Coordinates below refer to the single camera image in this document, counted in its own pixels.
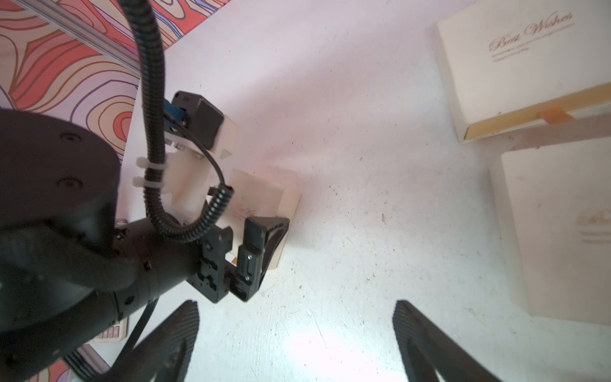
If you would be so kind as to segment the cream drawer jewelry box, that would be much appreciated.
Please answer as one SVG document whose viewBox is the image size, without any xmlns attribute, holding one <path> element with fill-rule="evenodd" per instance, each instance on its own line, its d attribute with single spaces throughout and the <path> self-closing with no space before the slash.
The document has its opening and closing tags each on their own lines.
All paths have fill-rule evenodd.
<svg viewBox="0 0 611 382">
<path fill-rule="evenodd" d="M 436 32 L 462 143 L 610 111 L 608 1 L 480 1 Z"/>
</svg>

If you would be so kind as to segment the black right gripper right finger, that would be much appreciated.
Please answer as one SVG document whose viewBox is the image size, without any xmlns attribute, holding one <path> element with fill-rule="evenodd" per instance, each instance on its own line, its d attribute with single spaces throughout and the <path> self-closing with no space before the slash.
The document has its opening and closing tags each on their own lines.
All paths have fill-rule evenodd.
<svg viewBox="0 0 611 382">
<path fill-rule="evenodd" d="M 392 323 L 408 380 L 498 380 L 410 302 L 396 303 Z"/>
</svg>

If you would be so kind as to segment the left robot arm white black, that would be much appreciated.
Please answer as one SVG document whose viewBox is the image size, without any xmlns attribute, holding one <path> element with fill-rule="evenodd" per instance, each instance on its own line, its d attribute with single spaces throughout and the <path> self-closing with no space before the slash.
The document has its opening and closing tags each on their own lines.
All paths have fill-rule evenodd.
<svg viewBox="0 0 611 382">
<path fill-rule="evenodd" d="M 236 264 L 232 229 L 217 224 L 234 194 L 209 190 L 199 217 L 182 225 L 161 199 L 165 122 L 196 141 L 208 127 L 189 103 L 165 100 L 165 57 L 147 1 L 123 1 L 141 65 L 147 156 L 146 217 L 116 226 L 119 160 L 98 135 L 26 111 L 1 112 L 1 379 L 25 381 L 58 360 L 83 380 L 183 381 L 200 316 L 183 302 L 143 336 L 159 298 L 183 282 L 211 302 L 248 301 L 287 234 L 285 217 L 244 223 Z"/>
</svg>

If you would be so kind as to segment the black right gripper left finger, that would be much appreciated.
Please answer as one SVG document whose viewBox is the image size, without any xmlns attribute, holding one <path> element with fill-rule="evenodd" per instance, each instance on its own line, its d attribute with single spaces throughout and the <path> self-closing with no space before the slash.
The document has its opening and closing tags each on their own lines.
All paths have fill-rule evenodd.
<svg viewBox="0 0 611 382">
<path fill-rule="evenodd" d="M 186 301 L 98 381 L 183 381 L 200 326 L 197 303 Z"/>
</svg>

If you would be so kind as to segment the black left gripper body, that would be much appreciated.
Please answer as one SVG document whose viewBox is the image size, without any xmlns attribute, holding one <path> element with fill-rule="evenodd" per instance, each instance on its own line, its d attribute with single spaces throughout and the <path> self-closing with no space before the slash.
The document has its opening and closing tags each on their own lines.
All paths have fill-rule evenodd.
<svg viewBox="0 0 611 382">
<path fill-rule="evenodd" d="M 213 227 L 202 238 L 188 244 L 166 240 L 148 219 L 116 230 L 116 250 L 136 260 L 135 281 L 114 293 L 119 320 L 186 281 L 210 302 L 228 293 L 243 302 L 260 288 L 260 218 L 244 222 L 243 244 L 238 263 L 225 259 L 231 251 L 233 231 Z"/>
</svg>

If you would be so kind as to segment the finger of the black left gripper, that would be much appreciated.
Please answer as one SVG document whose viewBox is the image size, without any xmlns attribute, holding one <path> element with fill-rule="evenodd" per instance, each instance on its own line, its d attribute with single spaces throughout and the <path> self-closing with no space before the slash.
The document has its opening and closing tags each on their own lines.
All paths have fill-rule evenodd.
<svg viewBox="0 0 611 382">
<path fill-rule="evenodd" d="M 259 290 L 273 254 L 288 233 L 285 217 L 251 216 L 245 220 L 243 243 L 239 247 L 233 275 L 233 294 L 247 302 Z"/>
</svg>

